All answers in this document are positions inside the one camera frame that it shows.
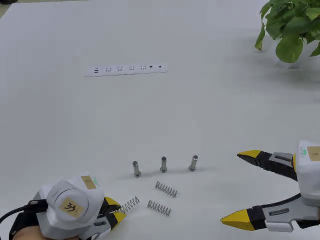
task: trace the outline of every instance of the white tabletop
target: white tabletop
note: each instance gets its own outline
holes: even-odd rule
[[[89,172],[140,205],[107,239],[319,239],[319,228],[246,232],[220,218],[299,192],[237,152],[320,142],[319,71],[254,51],[263,0],[14,4],[0,19],[0,213],[41,185]],[[84,77],[95,65],[168,63],[168,73]],[[187,168],[199,155],[196,172]],[[168,172],[159,171],[167,156]],[[133,177],[138,160],[142,176]],[[161,180],[176,199],[154,189]],[[165,217],[148,200],[172,208]],[[14,217],[0,225],[2,239]]]

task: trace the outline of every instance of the coil spring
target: coil spring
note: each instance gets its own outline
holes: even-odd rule
[[[128,212],[130,209],[134,208],[135,205],[137,205],[138,203],[140,203],[140,200],[135,196],[134,198],[132,198],[130,201],[126,202],[124,205],[121,206],[120,209],[113,211],[113,213],[126,213]]]
[[[168,208],[160,203],[157,203],[155,201],[149,200],[147,207],[149,209],[156,210],[157,212],[164,214],[166,216],[170,216],[171,208]]]
[[[174,198],[176,197],[176,195],[178,193],[178,190],[173,189],[172,187],[169,187],[168,185],[165,185],[165,184],[161,183],[160,181],[156,181],[155,188],[160,189],[161,191],[165,192],[166,194],[168,194]]]

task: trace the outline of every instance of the yellow label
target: yellow label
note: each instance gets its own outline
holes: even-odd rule
[[[83,211],[85,210],[82,206],[77,204],[75,201],[73,201],[71,198],[67,197],[63,203],[59,207],[62,211],[64,211],[66,214],[71,215],[74,218],[78,218]]]
[[[307,150],[311,161],[320,162],[320,146],[308,146]]]
[[[92,181],[90,176],[82,176],[81,178],[82,178],[87,189],[91,190],[91,189],[97,188],[94,181]]]

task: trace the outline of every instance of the power outlet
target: power outlet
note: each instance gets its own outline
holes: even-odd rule
[[[108,65],[104,67],[93,67],[86,74],[86,77],[100,77],[112,75],[127,75],[127,74],[151,74],[151,73],[166,73],[168,65],[163,63],[157,64],[122,64]]]

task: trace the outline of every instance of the metal pin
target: metal pin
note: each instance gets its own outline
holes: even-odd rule
[[[132,165],[133,165],[134,176],[136,178],[140,177],[141,176],[141,172],[139,171],[138,162],[137,161],[133,161]]]
[[[161,167],[160,167],[160,171],[164,174],[167,172],[167,158],[165,156],[163,156],[161,158]]]
[[[194,155],[193,158],[192,158],[191,164],[189,166],[189,171],[190,172],[194,172],[196,170],[197,161],[198,161],[198,156]]]

